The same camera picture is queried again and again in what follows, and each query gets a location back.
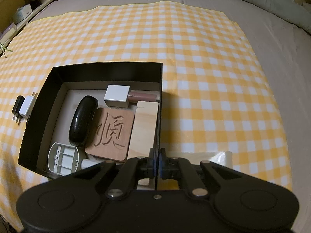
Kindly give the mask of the tissue box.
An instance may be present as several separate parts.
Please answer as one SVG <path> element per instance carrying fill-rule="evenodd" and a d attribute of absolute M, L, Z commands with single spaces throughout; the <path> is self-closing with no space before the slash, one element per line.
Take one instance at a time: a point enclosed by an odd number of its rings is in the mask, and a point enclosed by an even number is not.
<path fill-rule="evenodd" d="M 19 7 L 15 14 L 13 15 L 13 22 L 15 24 L 20 23 L 26 19 L 32 13 L 32 8 L 30 4 L 27 4 L 23 7 Z"/>

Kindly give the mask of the light wooden block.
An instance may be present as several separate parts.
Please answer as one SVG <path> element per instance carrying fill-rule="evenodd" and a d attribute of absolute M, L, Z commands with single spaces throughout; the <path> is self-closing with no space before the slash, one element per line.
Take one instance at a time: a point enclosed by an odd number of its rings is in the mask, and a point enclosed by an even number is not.
<path fill-rule="evenodd" d="M 127 160 L 148 157 L 155 142 L 158 102 L 138 101 L 135 112 Z"/>

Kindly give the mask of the purple book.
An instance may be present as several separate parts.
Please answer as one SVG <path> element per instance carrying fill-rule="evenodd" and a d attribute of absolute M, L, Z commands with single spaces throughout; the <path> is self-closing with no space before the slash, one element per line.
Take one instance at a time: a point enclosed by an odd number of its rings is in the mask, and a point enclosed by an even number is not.
<path fill-rule="evenodd" d="M 4 32 L 1 34 L 1 44 L 5 44 L 6 41 L 16 32 L 16 25 L 12 23 Z"/>

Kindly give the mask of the pink lip gloss tube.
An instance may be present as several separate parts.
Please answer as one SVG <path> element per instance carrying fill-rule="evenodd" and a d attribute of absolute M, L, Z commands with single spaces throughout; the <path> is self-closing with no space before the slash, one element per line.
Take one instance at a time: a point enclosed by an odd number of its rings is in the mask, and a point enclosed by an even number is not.
<path fill-rule="evenodd" d="M 104 95 L 104 102 L 109 107 L 128 108 L 130 103 L 139 101 L 156 102 L 156 95 L 132 91 L 130 86 L 123 85 L 108 85 Z"/>

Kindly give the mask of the black charger plug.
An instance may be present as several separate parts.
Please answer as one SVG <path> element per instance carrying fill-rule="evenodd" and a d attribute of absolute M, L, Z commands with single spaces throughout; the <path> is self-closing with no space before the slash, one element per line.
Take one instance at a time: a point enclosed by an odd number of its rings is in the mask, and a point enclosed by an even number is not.
<path fill-rule="evenodd" d="M 21 109 L 21 106 L 23 105 L 24 100 L 25 100 L 24 96 L 18 95 L 12 109 L 13 121 L 15 121 L 18 125 L 21 119 L 23 118 L 23 116 L 19 113 L 19 111 Z"/>

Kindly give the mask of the black storage box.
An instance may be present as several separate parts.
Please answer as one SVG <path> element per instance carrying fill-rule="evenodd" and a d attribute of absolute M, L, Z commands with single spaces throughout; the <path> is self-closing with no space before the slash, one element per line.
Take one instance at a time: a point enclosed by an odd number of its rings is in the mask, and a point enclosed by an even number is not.
<path fill-rule="evenodd" d="M 75 110 L 83 97 L 98 100 L 98 108 L 136 112 L 137 104 L 128 108 L 109 107 L 104 102 L 108 85 L 130 86 L 132 91 L 156 95 L 159 103 L 153 149 L 160 145 L 162 106 L 162 64 L 148 62 L 107 62 L 59 66 L 52 68 L 41 88 L 28 118 L 18 164 L 41 176 L 56 179 L 47 156 L 54 143 L 71 145 L 69 129 Z"/>

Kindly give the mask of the grey bed sheet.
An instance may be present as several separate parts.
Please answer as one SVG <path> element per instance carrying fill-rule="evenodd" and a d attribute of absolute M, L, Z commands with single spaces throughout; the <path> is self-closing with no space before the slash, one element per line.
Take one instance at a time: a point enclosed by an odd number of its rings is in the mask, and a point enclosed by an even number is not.
<path fill-rule="evenodd" d="M 59 0 L 36 19 L 100 5 L 163 0 Z M 295 232 L 310 232 L 310 35 L 242 0 L 166 0 L 218 10 L 238 23 L 251 44 L 279 106 L 287 137 L 293 191 L 300 204 Z"/>

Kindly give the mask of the white charger plug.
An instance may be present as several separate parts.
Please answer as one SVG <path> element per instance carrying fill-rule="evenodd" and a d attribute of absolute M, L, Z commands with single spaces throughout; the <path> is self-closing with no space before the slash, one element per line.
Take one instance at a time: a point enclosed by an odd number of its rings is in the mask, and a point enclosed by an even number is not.
<path fill-rule="evenodd" d="M 33 92 L 32 95 L 25 97 L 23 104 L 18 112 L 23 118 L 28 119 L 28 117 L 30 117 L 37 95 L 38 93 Z"/>

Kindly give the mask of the black oval glasses case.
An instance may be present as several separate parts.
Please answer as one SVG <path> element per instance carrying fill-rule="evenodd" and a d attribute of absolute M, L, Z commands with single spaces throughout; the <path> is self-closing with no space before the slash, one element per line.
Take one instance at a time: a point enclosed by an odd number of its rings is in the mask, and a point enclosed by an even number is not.
<path fill-rule="evenodd" d="M 97 108 L 98 100 L 95 97 L 86 95 L 81 99 L 69 129 L 69 142 L 71 145 L 76 147 L 85 145 Z"/>

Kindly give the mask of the white round plastic holder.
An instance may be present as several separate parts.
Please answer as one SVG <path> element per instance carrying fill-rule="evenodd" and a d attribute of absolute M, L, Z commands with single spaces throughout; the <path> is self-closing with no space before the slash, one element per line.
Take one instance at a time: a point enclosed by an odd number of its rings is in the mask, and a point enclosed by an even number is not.
<path fill-rule="evenodd" d="M 66 176 L 104 162 L 85 152 L 85 147 L 54 143 L 47 156 L 47 167 L 51 173 Z"/>

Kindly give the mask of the yellow white checkered cloth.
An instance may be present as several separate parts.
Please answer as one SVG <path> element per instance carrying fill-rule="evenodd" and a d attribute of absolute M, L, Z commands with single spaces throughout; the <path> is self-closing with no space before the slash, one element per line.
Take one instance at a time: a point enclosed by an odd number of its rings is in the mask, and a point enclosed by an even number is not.
<path fill-rule="evenodd" d="M 44 177 L 18 165 L 25 124 L 19 94 L 40 91 L 55 66 L 160 62 L 161 144 L 169 151 L 231 151 L 233 168 L 292 188 L 277 103 L 245 34 L 225 13 L 161 1 L 99 6 L 29 23 L 1 57 L 1 215 L 17 230 L 16 201 Z"/>

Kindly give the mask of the brown carved wooden coaster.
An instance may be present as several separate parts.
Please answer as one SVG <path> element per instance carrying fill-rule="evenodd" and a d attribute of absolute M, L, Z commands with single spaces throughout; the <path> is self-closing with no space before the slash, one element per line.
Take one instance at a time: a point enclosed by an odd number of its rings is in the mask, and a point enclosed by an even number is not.
<path fill-rule="evenodd" d="M 135 114 L 131 110 L 98 108 L 85 152 L 94 157 L 123 162 L 127 158 Z"/>

